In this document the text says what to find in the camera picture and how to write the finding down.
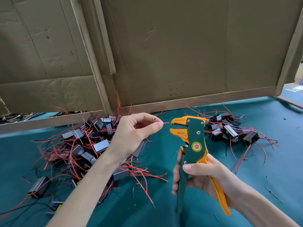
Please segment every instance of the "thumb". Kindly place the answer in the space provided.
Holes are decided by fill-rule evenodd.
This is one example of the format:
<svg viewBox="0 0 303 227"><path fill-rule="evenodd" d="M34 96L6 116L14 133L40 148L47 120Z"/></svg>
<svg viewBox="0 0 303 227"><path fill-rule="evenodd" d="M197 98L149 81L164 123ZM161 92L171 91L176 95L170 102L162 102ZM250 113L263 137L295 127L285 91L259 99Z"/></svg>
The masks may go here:
<svg viewBox="0 0 303 227"><path fill-rule="evenodd" d="M137 129L138 132L141 134L142 139L147 138L148 136L156 133L163 127L163 122L154 122L146 127Z"/></svg>
<svg viewBox="0 0 303 227"><path fill-rule="evenodd" d="M216 165L204 163L184 164L183 170L189 175L203 175L216 177Z"/></svg>

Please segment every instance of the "work surface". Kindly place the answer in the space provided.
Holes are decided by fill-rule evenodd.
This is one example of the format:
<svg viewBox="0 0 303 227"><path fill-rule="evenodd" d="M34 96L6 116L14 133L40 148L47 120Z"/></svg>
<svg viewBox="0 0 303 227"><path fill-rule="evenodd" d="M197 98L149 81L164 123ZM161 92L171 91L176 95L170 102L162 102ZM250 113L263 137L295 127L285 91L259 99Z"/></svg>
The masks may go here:
<svg viewBox="0 0 303 227"><path fill-rule="evenodd" d="M303 152L302 130L303 111L285 103L263 97L251 100L241 100L226 103L234 116L244 116L243 125L250 125L264 135L279 141L275 151L265 140L259 140L267 153L266 163L263 164L263 151L256 145L249 150L249 157L241 165L237 176L245 183L263 194L274 205L303 226ZM224 109L221 104L196 107L195 110L211 111ZM197 113L187 109L167 111L160 115L164 122L171 122L173 118L182 117L184 113L197 116ZM187 189L184 197L184 207L181 215L175 212L176 196L171 194L172 169L176 164L176 151L184 142L169 132L170 124L152 135L151 143L147 143L139 161L143 167L148 167L151 174L167 173L168 183L157 178L148 178L148 193L154 202L151 204L134 178L122 179L111 190L106 201L97 207L91 216L88 226L250 226L249 222L235 210L227 217L217 201L195 188ZM12 133L0 136L0 212L14 208L22 201L31 184L37 179L35 172L30 171L32 165L40 157L37 144L31 140L44 140L66 129L66 127L33 130L30 132ZM205 134L206 145L210 154L231 169L237 162L223 141L214 143ZM233 145L233 151L239 158L246 147L242 144ZM71 189L67 185L56 188L58 180L52 182L49 190L57 190L55 200L64 201ZM267 186L282 201L282 203L268 192ZM50 197L42 198L39 202L49 204ZM34 202L25 201L24 205ZM34 205L17 210L0 220L2 226L45 226L49 218L44 214L48 211L43 205Z"/></svg>

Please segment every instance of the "yellow round label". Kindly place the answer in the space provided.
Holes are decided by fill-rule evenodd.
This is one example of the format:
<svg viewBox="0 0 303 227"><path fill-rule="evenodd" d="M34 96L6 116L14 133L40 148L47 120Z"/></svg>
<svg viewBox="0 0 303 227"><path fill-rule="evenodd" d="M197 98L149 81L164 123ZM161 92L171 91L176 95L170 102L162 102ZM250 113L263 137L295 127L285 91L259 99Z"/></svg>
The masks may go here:
<svg viewBox="0 0 303 227"><path fill-rule="evenodd" d="M202 145L199 142L193 142L191 145L191 148L195 151L195 152L199 152L202 150Z"/></svg>

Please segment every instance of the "person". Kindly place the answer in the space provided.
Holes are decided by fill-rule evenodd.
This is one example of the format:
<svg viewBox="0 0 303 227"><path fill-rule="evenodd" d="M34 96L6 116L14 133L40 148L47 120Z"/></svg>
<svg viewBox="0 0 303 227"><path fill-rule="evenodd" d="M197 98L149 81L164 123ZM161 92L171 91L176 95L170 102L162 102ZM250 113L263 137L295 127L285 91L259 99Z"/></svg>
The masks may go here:
<svg viewBox="0 0 303 227"><path fill-rule="evenodd" d="M156 116L139 113L123 116L108 149L98 158L81 183L73 190L47 227L86 226L113 171L139 146L140 142L163 127ZM173 169L172 194L177 194L182 152ZM242 182L236 175L210 154L209 165L185 164L183 169L192 177L187 187L196 187L216 199L213 185L207 176L214 177L222 186L230 208L240 212L253 226L298 225L264 196Z"/></svg>

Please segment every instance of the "green and orange wire stripper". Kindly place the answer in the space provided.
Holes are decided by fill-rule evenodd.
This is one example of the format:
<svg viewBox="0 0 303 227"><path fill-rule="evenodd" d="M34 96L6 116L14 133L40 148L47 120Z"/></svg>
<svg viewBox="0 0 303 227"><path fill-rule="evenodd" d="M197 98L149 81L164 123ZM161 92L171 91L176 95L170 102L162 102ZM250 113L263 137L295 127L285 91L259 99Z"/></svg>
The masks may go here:
<svg viewBox="0 0 303 227"><path fill-rule="evenodd" d="M204 127L207 123L208 119L193 116L184 116L182 118L175 118L172 120L172 125L180 125L186 127L186 129L170 129L170 132L173 135L180 137L186 143L184 147L181 146L183 155L179 170L180 180L177 191L177 213L181 213L182 211L185 187L188 178L188 174L184 172L182 166L188 163L208 164L206 160L208 150L204 139ZM214 185L221 208L227 216L231 216L231 212L227 206L225 193L222 187L216 181L216 179L210 176L209 179Z"/></svg>

